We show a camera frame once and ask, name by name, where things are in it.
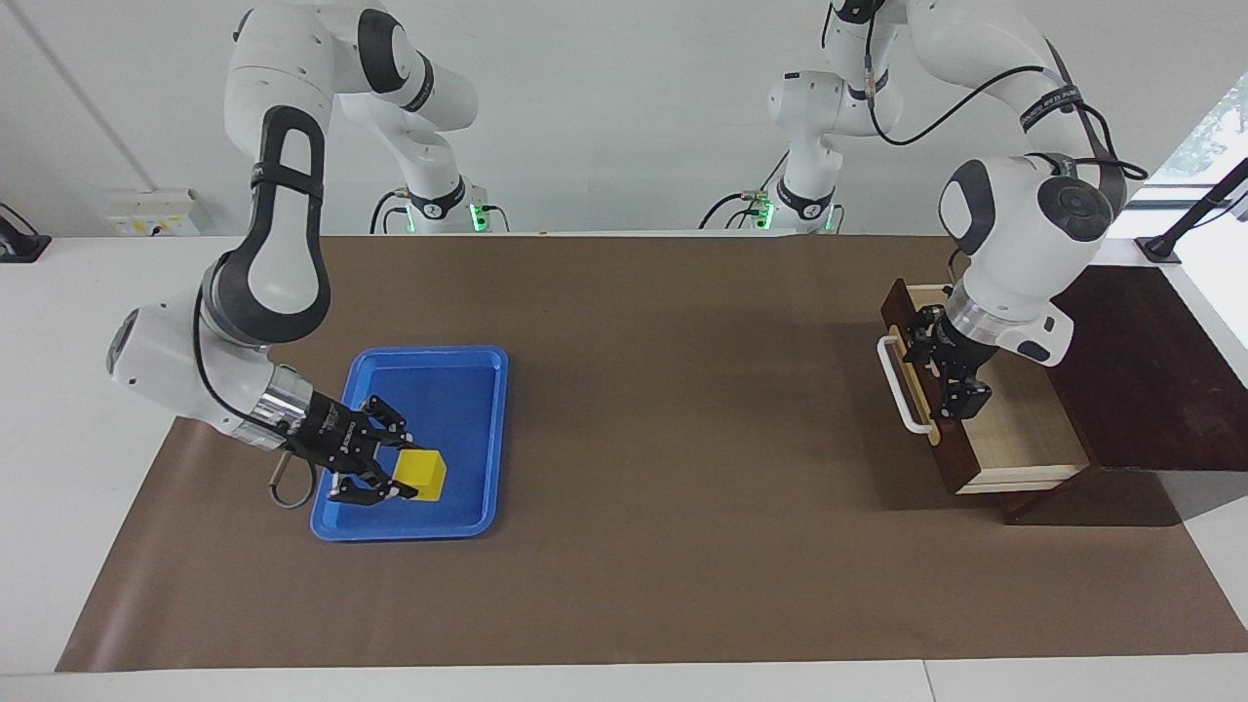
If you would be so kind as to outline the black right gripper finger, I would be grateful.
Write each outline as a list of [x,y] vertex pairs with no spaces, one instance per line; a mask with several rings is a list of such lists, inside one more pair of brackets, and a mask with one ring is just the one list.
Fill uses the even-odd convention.
[[358,408],[356,450],[411,448],[406,418],[389,403],[371,395]]
[[331,503],[371,507],[387,498],[417,498],[421,488],[401,483],[387,473],[371,472],[363,476],[334,472],[326,468],[327,498]]

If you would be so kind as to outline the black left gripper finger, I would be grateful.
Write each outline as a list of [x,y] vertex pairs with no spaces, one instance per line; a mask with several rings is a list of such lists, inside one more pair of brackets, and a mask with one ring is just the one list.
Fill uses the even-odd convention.
[[940,403],[936,413],[942,418],[973,418],[993,396],[993,387],[977,377],[976,366],[938,363]]
[[931,370],[943,368],[945,358],[940,332],[943,319],[945,307],[921,307],[915,311],[905,329],[909,350],[902,356],[904,363],[911,363],[917,368],[919,366]]

